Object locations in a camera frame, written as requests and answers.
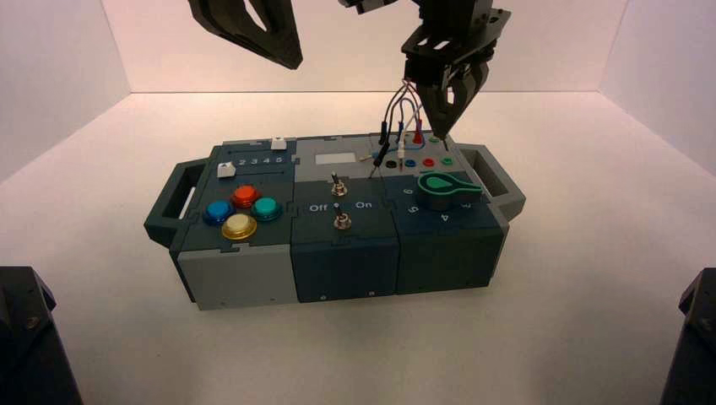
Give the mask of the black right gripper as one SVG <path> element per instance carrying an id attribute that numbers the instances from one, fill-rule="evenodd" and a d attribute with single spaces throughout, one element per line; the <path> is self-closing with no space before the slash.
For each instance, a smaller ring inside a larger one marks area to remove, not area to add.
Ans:
<path id="1" fill-rule="evenodd" d="M 495 8 L 492 1 L 416 4 L 420 26 L 401 48 L 404 78 L 419 81 L 418 94 L 433 134 L 444 140 L 487 80 L 487 63 L 511 12 Z M 453 103 L 448 101 L 449 88 Z"/>

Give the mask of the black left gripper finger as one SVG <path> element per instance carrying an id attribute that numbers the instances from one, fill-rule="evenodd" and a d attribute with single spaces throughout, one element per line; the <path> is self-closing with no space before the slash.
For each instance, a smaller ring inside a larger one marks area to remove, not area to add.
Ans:
<path id="1" fill-rule="evenodd" d="M 303 55 L 292 2 L 268 0 L 263 5 L 268 17 L 268 59 L 285 68 L 298 68 Z"/>
<path id="2" fill-rule="evenodd" d="M 193 18 L 209 33 L 269 60 L 269 18 L 263 2 L 197 0 L 189 7 Z"/>

